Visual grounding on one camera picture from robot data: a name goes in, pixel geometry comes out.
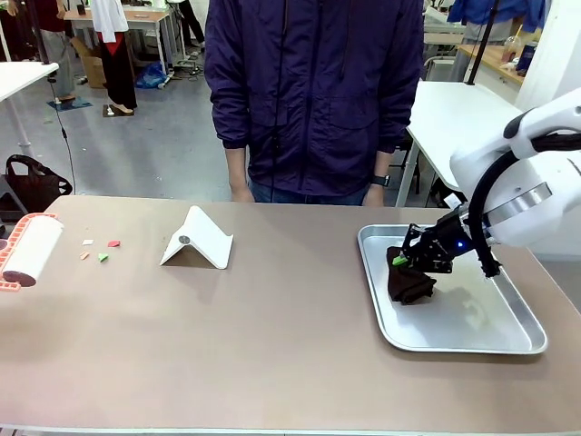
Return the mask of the person left hand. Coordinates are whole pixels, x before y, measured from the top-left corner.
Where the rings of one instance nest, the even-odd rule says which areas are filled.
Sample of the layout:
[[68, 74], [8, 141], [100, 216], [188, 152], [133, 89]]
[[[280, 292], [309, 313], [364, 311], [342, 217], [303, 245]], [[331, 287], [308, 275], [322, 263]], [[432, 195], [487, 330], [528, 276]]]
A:
[[362, 205], [366, 207], [383, 207], [385, 189], [381, 185], [371, 184], [364, 196]]

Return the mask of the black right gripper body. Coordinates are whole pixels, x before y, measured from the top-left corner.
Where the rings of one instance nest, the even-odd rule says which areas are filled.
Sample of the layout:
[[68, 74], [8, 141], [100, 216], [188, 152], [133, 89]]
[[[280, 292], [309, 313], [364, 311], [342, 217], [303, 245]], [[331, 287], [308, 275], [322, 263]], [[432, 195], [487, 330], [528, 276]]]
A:
[[424, 232], [428, 237], [425, 273], [452, 273], [453, 261], [474, 249], [467, 219], [468, 207], [458, 206]]

